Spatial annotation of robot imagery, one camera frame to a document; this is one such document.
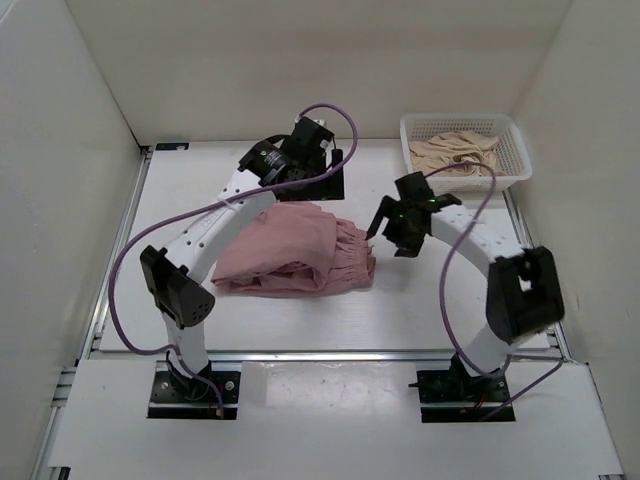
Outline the pink trousers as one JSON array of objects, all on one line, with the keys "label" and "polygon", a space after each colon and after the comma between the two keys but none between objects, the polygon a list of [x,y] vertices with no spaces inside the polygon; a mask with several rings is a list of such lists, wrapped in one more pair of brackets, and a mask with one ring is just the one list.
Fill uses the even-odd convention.
[{"label": "pink trousers", "polygon": [[211,282],[228,294],[337,295],[368,289],[376,258],[366,232],[309,202],[277,203],[217,260]]}]

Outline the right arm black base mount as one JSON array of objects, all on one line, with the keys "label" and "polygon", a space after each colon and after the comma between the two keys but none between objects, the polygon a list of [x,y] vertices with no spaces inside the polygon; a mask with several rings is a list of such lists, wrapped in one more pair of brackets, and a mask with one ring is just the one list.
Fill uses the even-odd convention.
[{"label": "right arm black base mount", "polygon": [[421,422],[454,424],[475,422],[514,422],[513,407],[504,376],[494,380],[463,379],[449,370],[418,370],[416,380],[408,385],[418,391]]}]

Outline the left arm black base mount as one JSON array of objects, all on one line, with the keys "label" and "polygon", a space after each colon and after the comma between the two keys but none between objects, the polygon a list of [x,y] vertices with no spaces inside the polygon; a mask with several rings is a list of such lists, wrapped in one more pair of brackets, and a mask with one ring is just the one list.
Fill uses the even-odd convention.
[{"label": "left arm black base mount", "polygon": [[213,364],[209,379],[221,395],[223,409],[220,409],[218,398],[208,385],[195,380],[191,389],[188,389],[165,364],[158,364],[149,395],[147,417],[162,420],[236,420],[241,375],[240,364]]}]

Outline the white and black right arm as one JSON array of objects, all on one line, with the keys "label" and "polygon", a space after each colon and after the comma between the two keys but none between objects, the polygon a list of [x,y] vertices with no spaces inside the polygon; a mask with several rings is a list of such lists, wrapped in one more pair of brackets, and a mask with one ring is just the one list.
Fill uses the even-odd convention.
[{"label": "white and black right arm", "polygon": [[[519,346],[565,317],[553,254],[544,246],[524,248],[479,221],[452,195],[424,200],[382,198],[367,230],[381,232],[396,246],[397,257],[415,258],[427,236],[449,245],[441,270],[438,301],[443,324],[461,367],[449,375],[449,387],[470,400],[498,375]],[[486,278],[486,324],[467,344],[455,336],[446,306],[447,273],[461,255]]]}]

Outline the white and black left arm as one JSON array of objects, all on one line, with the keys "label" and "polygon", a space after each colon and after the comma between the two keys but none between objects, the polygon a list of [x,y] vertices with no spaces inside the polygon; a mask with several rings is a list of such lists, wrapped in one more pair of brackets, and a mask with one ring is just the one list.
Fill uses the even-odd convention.
[{"label": "white and black left arm", "polygon": [[326,140],[298,141],[276,135],[252,146],[220,192],[220,207],[201,215],[174,240],[144,248],[140,262],[147,289],[165,323],[171,349],[166,355],[170,382],[186,399],[211,393],[211,363],[203,322],[215,297],[206,276],[232,241],[259,214],[287,195],[303,200],[341,199],[325,173],[343,177],[341,149]]}]

